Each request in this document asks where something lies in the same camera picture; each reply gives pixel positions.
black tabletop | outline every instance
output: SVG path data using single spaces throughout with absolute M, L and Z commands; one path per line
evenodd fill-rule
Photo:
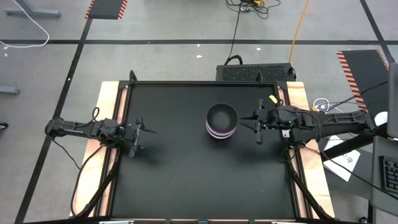
M 123 149 L 114 190 L 114 218 L 271 219 L 293 218 L 280 132 L 254 133 L 238 126 L 226 140 L 206 131 L 208 108 L 228 103 L 250 115 L 259 98 L 266 108 L 274 86 L 135 86 L 127 123 L 143 117 L 140 144 L 148 149 L 128 157 Z

keyboard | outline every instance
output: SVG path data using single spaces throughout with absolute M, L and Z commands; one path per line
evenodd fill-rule
M 398 159 L 380 156 L 381 188 L 398 194 Z

gray floor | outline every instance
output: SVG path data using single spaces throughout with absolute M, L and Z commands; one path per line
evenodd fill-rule
M 36 0 L 37 7 L 61 10 L 59 19 L 37 19 L 51 39 L 80 38 L 89 0 Z M 396 0 L 367 0 L 386 40 L 398 39 Z M 270 9 L 270 18 L 242 14 L 237 39 L 292 39 L 304 0 L 285 0 Z M 14 6 L 0 0 L 0 9 Z M 168 0 L 129 2 L 121 21 L 95 20 L 88 39 L 231 39 L 236 13 L 223 0 Z M 0 12 L 0 39 L 44 39 L 40 29 L 24 17 Z M 377 40 L 357 0 L 311 1 L 298 36 L 303 40 Z M 223 64 L 230 45 L 85 45 L 71 80 L 62 117 L 77 121 L 90 118 L 100 84 L 128 79 L 134 69 L 140 80 L 214 80 L 215 68 Z M 308 101 L 318 97 L 340 101 L 352 95 L 337 50 L 378 49 L 375 45 L 297 45 L 293 66 L 298 81 L 305 83 Z M 398 46 L 389 46 L 398 58 Z M 20 95 L 0 95 L 0 119 L 10 127 L 0 133 L 0 222 L 12 223 L 44 140 L 44 126 L 52 117 L 76 45 L 41 48 L 0 48 L 0 85 L 16 85 Z M 289 45 L 235 45 L 245 63 L 286 62 Z M 342 105 L 342 110 L 355 110 Z M 59 139 L 77 161 L 83 159 L 86 140 Z M 51 145 L 25 221 L 67 218 L 77 169 L 63 151 Z M 330 186 L 335 214 L 356 221 L 366 215 L 367 201 Z M 382 223 L 397 223 L 388 214 Z

desk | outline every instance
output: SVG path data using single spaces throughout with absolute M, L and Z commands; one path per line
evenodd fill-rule
M 116 95 L 118 94 L 119 82 L 103 82 L 101 90 L 98 97 L 97 107 L 100 108 L 100 113 L 97 119 L 112 118 L 114 114 L 115 105 L 119 105 L 119 111 L 115 111 L 116 120 L 118 122 L 122 121 L 123 111 L 125 106 L 125 100 L 127 96 L 127 88 L 121 90 L 121 97 L 119 102 L 116 100 Z M 304 85 L 302 82 L 288 82 L 288 94 L 290 104 L 299 108 L 308 108 L 307 96 L 305 94 Z M 279 90 L 280 97 L 283 99 L 283 91 Z M 318 149 L 318 146 L 314 140 L 307 144 L 308 147 L 312 149 Z M 88 140 L 84 160 L 90 156 L 99 147 L 99 142 L 96 140 Z M 113 158 L 116 153 L 115 149 L 112 149 L 111 156 L 109 158 L 109 163 L 113 163 Z M 76 191 L 76 196 L 74 199 L 74 208 L 76 212 L 83 209 L 86 203 L 90 200 L 91 196 L 94 194 L 98 188 L 101 173 L 103 169 L 103 164 L 105 161 L 106 149 L 100 150 L 97 155 L 95 155 L 86 165 L 83 170 L 80 182 Z M 317 202 L 323 207 L 323 209 L 331 216 L 334 217 L 334 211 L 330 200 L 330 194 L 325 178 L 325 173 L 323 171 L 322 160 L 320 156 L 312 151 L 302 149 L 301 151 L 301 163 L 303 164 L 305 181 L 307 187 L 312 195 L 315 197 Z M 294 161 L 294 167 L 297 169 L 297 164 Z M 296 186 L 298 207 L 300 210 L 300 216 L 306 217 L 305 202 L 303 200 L 303 195 L 301 194 L 299 188 Z M 109 202 L 109 186 L 105 191 L 102 201 L 101 208 L 99 210 L 99 215 L 106 215 L 107 207 Z

